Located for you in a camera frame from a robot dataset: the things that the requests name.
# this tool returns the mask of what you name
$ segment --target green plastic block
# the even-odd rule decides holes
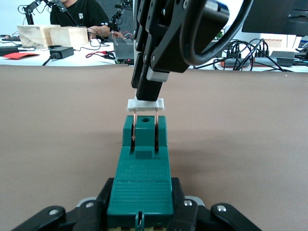
[[[159,151],[154,149],[155,117],[137,117],[135,149],[131,150],[133,116],[123,128],[123,147],[113,183],[107,223],[109,228],[135,228],[138,215],[144,226],[166,226],[173,215],[166,118],[159,117]]]

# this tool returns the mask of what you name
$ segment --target white wall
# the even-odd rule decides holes
[[[0,34],[12,35],[17,31],[17,25],[22,25],[25,15],[18,12],[17,7],[19,5],[29,5],[33,0],[0,0]],[[45,3],[37,7],[41,12],[44,9]],[[38,13],[37,10],[34,10],[33,21],[35,24],[50,24],[49,13],[45,10],[42,14]]]

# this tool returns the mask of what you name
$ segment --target hole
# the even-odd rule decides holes
[[[143,118],[141,121],[146,123],[146,122],[149,122],[150,119],[149,118]]]

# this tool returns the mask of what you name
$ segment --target metal prong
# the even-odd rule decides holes
[[[155,151],[159,151],[159,136],[158,136],[158,110],[156,109],[155,114]]]
[[[135,134],[136,120],[137,120],[136,111],[134,111],[134,121],[133,121],[133,141],[135,141],[135,139],[136,139],[136,134]]]
[[[136,111],[134,111],[134,117],[133,117],[133,125],[132,125],[132,136],[131,136],[131,147],[130,149],[132,151],[135,150],[135,140],[136,140]]]

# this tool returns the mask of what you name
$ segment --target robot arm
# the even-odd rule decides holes
[[[48,5],[49,7],[57,7],[62,13],[64,13],[67,16],[67,18],[72,22],[73,26],[78,25],[76,23],[76,21],[73,19],[73,17],[69,14],[69,12],[67,11],[67,9],[64,7],[63,3],[60,0],[51,0],[51,1],[49,1],[49,0],[35,0],[30,5],[24,7],[23,10],[25,12],[28,25],[34,25],[32,13],[42,3],[42,1],[45,2],[46,5]]]
[[[226,35],[204,51],[229,19],[225,5],[215,0],[135,2],[137,56],[131,85],[137,99],[156,101],[170,71],[183,73],[189,65],[210,60],[236,34],[253,0],[245,0]]]

